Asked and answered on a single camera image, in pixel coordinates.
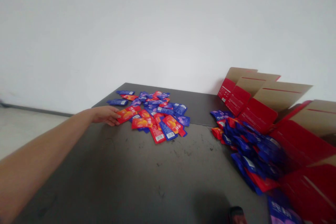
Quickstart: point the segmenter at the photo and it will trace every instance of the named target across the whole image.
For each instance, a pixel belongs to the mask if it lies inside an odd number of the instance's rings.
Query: forearm
[[[0,220],[10,223],[61,164],[92,122],[78,113],[0,161]]]

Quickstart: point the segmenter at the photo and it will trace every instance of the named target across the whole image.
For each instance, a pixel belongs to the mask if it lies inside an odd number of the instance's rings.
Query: baseboard
[[[18,106],[18,105],[13,105],[13,104],[7,104],[7,103],[0,103],[0,106],[4,108],[17,108],[17,109],[22,109],[22,110],[29,110],[29,111],[34,111],[34,112],[40,112],[40,113],[45,113],[45,114],[54,114],[54,115],[59,115],[59,116],[64,116],[64,117],[71,117],[73,114],[68,114],[68,113],[62,113],[62,112],[56,112],[56,111],[51,111],[51,110],[42,110],[42,109],[37,109],[37,108],[30,108],[30,107],[24,107],[24,106]]]

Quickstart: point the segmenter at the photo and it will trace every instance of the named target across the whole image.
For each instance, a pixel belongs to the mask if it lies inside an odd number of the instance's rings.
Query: table surface
[[[166,89],[161,87],[145,86],[132,83],[124,83],[122,86],[114,90],[111,94],[106,96],[100,102],[98,102],[94,107],[106,106],[106,101],[113,99],[122,99],[119,94],[116,93],[117,90],[128,90],[135,91],[135,95],[139,95],[141,91],[148,93],[154,93],[156,91],[169,92],[171,100],[169,102],[181,103],[187,106],[188,110],[185,115],[190,117],[190,122],[193,124],[200,124],[205,126],[217,127],[216,122],[214,121],[213,116],[210,114],[210,111],[213,110],[229,110],[224,102],[217,95],[212,94],[203,94],[195,93],[189,91],[182,91],[176,89]]]
[[[235,205],[249,224],[269,223],[266,196],[244,182],[211,127],[186,131],[156,145],[130,122],[92,124],[14,223],[226,223]]]

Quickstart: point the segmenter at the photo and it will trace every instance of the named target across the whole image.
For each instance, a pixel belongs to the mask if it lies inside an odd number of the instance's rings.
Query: floor
[[[0,108],[0,160],[68,117]]]

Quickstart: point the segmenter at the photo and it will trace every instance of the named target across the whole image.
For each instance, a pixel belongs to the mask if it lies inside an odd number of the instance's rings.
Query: white wall
[[[0,98],[75,113],[124,82],[216,94],[229,67],[336,101],[336,0],[0,0]]]

